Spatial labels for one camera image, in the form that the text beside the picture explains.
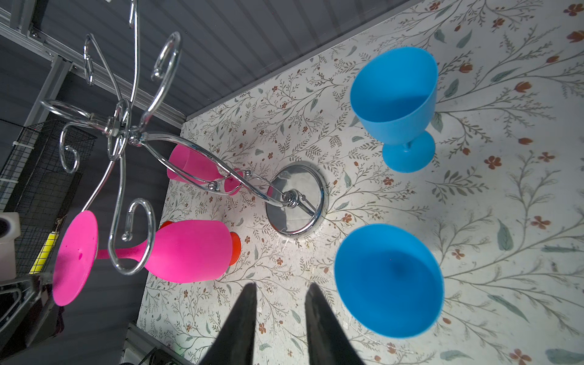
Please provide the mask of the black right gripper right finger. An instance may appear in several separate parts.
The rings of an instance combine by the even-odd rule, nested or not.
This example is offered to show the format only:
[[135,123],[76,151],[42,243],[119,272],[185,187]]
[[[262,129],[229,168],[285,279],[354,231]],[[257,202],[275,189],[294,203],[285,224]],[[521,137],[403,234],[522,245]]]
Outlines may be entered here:
[[309,364],[364,365],[316,283],[307,292],[305,312]]

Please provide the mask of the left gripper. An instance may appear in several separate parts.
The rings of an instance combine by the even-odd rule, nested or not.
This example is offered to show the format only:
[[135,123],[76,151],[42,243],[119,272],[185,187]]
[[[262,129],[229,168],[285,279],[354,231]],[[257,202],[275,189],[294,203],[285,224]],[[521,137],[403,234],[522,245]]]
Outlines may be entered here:
[[25,351],[57,333],[53,278],[25,275],[1,283],[1,350]]

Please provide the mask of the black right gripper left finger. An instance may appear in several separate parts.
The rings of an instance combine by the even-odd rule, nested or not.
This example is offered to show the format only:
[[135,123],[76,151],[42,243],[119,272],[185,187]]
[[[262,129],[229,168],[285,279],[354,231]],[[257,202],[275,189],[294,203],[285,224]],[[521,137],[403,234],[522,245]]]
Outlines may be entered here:
[[199,364],[252,364],[257,313],[257,286],[243,287],[217,338]]

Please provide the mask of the red wine glass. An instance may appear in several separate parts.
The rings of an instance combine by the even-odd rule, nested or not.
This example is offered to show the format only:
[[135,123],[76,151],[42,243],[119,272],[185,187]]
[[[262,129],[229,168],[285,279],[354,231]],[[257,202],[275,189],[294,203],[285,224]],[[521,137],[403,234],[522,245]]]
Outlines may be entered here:
[[220,221],[187,220],[163,225],[156,234],[165,250],[209,266],[232,266],[240,257],[240,237]]

